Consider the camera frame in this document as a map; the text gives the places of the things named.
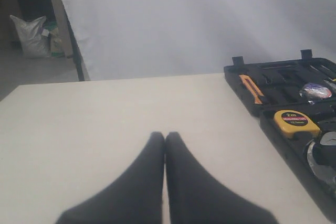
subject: tape measure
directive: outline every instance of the tape measure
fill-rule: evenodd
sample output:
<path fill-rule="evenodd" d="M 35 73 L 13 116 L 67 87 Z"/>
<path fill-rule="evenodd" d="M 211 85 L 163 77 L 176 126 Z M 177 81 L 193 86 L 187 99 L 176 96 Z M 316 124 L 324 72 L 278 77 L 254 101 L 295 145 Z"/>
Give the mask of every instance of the tape measure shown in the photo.
<path fill-rule="evenodd" d="M 313 137 L 320 134 L 320 128 L 305 114 L 295 110 L 280 110 L 275 113 L 274 121 L 286 138 L 293 138 L 296 132 L 310 132 Z"/>

